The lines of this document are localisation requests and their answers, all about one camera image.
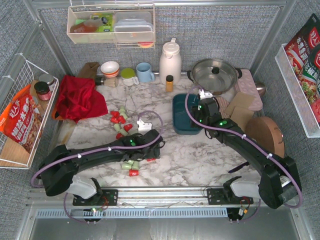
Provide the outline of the red coffee capsule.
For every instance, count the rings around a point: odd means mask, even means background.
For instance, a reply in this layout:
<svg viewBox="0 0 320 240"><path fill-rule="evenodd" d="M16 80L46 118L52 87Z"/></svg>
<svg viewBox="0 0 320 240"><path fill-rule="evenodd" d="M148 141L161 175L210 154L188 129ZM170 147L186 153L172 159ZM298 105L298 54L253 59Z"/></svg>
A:
<svg viewBox="0 0 320 240"><path fill-rule="evenodd" d="M148 158L148 159L146 159L147 162L153 162L155 160L156 160L156 158Z"/></svg>

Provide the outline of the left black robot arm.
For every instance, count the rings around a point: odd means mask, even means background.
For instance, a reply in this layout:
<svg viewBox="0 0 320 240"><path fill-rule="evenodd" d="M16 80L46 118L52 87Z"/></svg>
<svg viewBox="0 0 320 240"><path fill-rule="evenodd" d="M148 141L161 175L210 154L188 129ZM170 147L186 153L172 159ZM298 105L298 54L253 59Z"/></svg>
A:
<svg viewBox="0 0 320 240"><path fill-rule="evenodd" d="M42 161L39 176L46 195L57 196L66 192L73 177L82 171L115 162L159 159L165 144L160 133L152 129L91 148L67 149L64 144L59 145Z"/></svg>

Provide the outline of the brown cardboard sheet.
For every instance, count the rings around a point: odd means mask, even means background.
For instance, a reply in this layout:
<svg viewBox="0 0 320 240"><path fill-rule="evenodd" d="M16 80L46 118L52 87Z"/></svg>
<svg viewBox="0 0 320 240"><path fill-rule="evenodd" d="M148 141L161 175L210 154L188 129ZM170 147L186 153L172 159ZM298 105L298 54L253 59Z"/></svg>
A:
<svg viewBox="0 0 320 240"><path fill-rule="evenodd" d="M250 94L246 94L243 92L238 92L233 100L229 103L227 108L224 110L224 112L227 115L231 115L235 109L235 107L241 107L244 109L248 109L252 102L254 101L255 97Z"/></svg>
<svg viewBox="0 0 320 240"><path fill-rule="evenodd" d="M236 106L230 119L234 121L243 131L245 131L249 120L253 117L254 111Z"/></svg>

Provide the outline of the teal storage basket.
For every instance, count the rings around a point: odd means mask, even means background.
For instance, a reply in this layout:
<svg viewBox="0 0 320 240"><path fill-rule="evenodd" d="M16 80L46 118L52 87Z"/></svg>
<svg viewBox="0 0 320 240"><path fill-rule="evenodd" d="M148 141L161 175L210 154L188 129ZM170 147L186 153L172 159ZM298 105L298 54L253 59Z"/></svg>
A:
<svg viewBox="0 0 320 240"><path fill-rule="evenodd" d="M172 99L172 125L179 135L197 135L202 129L192 127L189 115L185 108L186 93L179 93Z"/></svg>

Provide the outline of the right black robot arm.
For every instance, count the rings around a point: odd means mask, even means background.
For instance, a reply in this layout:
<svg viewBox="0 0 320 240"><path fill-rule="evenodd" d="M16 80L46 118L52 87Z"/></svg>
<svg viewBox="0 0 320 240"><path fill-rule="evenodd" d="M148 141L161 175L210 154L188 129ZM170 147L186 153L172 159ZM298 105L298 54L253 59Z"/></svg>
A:
<svg viewBox="0 0 320 240"><path fill-rule="evenodd" d="M231 119L222 118L214 97L204 98L198 106L186 107L191 121L207 130L212 138L235 150L260 175L258 193L272 209L284 205L298 209L304 201L296 162L265 150Z"/></svg>

